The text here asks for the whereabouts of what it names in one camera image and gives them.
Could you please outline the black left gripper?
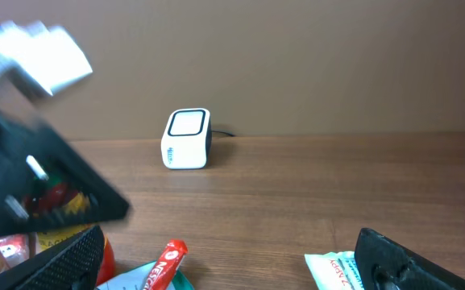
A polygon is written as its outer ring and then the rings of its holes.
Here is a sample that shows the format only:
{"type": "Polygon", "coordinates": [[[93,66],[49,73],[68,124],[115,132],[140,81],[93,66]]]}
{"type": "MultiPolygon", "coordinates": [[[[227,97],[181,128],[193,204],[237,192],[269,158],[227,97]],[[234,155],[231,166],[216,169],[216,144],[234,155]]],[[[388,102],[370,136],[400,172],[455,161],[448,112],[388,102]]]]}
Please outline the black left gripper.
{"type": "Polygon", "coordinates": [[[0,113],[0,237],[123,220],[129,207],[50,126],[0,113]]]}

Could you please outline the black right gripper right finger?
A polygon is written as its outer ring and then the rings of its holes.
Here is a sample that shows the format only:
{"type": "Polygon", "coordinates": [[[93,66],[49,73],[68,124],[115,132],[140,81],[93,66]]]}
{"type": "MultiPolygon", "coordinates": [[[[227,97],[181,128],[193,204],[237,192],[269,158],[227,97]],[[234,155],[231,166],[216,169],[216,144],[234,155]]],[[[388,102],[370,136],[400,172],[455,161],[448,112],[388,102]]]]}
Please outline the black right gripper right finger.
{"type": "Polygon", "coordinates": [[[465,279],[370,228],[359,232],[355,262],[367,290],[465,290],[465,279]]]}

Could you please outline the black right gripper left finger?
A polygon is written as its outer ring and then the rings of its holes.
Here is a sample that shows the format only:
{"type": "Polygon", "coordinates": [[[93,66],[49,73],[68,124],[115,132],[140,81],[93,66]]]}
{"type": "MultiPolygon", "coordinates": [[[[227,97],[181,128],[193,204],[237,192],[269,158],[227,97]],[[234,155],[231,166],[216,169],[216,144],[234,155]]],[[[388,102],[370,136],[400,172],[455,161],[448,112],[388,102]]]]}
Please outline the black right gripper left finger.
{"type": "Polygon", "coordinates": [[[94,290],[105,237],[92,226],[0,274],[0,290],[94,290]]]}

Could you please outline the pale green plastic pouch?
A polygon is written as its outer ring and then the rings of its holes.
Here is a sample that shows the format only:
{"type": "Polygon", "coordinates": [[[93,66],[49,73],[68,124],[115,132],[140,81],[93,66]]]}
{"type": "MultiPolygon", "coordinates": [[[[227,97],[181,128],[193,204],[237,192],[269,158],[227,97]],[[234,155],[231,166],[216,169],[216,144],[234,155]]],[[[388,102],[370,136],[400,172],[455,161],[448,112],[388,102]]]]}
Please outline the pale green plastic pouch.
{"type": "Polygon", "coordinates": [[[304,257],[319,290],[364,290],[354,251],[305,254],[304,257]]]}

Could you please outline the green white sachet packet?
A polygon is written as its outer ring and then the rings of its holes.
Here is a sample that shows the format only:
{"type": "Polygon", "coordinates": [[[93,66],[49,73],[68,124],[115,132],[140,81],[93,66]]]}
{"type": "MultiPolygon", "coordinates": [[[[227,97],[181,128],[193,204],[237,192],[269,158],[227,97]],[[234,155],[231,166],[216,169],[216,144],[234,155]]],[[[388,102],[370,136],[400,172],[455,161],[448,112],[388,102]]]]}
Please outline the green white sachet packet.
{"type": "MultiPolygon", "coordinates": [[[[96,289],[140,290],[144,278],[153,268],[155,263],[155,261],[151,261],[150,263],[145,263],[140,267],[117,275],[105,283],[98,285],[96,289]]],[[[177,271],[166,290],[194,290],[194,287],[181,271],[177,271]]]]}

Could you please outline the red snack stick packet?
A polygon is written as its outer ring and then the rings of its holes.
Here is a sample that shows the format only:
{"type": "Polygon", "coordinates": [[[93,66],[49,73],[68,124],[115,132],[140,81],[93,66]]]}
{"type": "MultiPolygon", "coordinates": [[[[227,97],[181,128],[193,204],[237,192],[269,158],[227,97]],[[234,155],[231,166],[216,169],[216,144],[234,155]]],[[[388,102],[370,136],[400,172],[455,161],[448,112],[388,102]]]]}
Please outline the red snack stick packet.
{"type": "Polygon", "coordinates": [[[166,290],[189,250],[183,240],[172,239],[143,279],[141,290],[166,290]]]}

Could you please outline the small orange white box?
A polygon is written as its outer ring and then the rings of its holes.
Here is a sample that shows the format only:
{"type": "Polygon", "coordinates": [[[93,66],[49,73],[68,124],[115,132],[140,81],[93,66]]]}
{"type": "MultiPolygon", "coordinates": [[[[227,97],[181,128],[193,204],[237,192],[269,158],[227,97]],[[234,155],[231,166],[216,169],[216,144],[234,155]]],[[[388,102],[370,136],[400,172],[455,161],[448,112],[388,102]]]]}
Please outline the small orange white box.
{"type": "Polygon", "coordinates": [[[0,252],[9,267],[15,267],[30,258],[28,236],[13,234],[0,238],[0,252]]]}

